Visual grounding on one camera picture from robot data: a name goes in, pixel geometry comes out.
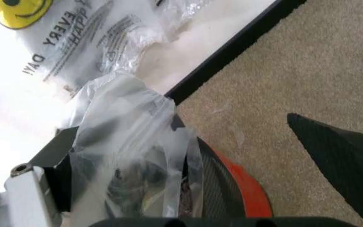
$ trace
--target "white plastic bag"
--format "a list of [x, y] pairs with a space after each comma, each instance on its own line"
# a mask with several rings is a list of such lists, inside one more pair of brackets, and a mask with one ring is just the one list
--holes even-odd
[[166, 41], [204, 1], [0, 0], [0, 24], [27, 50], [20, 73], [72, 97], [105, 73], [133, 73], [145, 48]]
[[[125, 73], [95, 92], [70, 153], [72, 226], [109, 217], [177, 217], [186, 155], [192, 197], [202, 198], [197, 138], [186, 128], [172, 130], [174, 108]], [[202, 199], [196, 201], [199, 216]]]

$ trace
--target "white floor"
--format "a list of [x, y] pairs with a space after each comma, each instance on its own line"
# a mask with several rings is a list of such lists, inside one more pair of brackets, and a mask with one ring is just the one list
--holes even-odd
[[[137, 76], [166, 93], [251, 22], [274, 0], [214, 0], [169, 44], [148, 48]], [[9, 50], [0, 44], [0, 50]], [[32, 83], [11, 78], [0, 51], [0, 190], [12, 167], [30, 160], [54, 136], [64, 104], [35, 95]]]

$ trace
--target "yellow smiley face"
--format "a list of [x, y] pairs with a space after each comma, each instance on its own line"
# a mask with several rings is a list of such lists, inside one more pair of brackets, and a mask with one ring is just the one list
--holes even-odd
[[8, 28], [21, 29], [40, 19], [52, 0], [0, 0], [0, 23]]

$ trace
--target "beige carpet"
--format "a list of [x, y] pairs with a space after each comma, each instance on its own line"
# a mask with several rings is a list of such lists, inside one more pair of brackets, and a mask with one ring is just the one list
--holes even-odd
[[276, 216], [363, 226], [286, 124], [295, 112], [363, 132], [363, 0], [308, 0], [178, 111], [263, 185]]

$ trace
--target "bolt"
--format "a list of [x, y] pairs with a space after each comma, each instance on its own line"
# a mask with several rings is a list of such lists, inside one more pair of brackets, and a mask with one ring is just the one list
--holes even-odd
[[22, 174], [27, 173], [29, 171], [32, 171], [32, 170], [33, 170], [33, 166], [30, 163], [20, 164], [20, 165], [14, 167], [10, 171], [10, 176], [11, 177], [19, 176], [19, 175], [22, 175]]

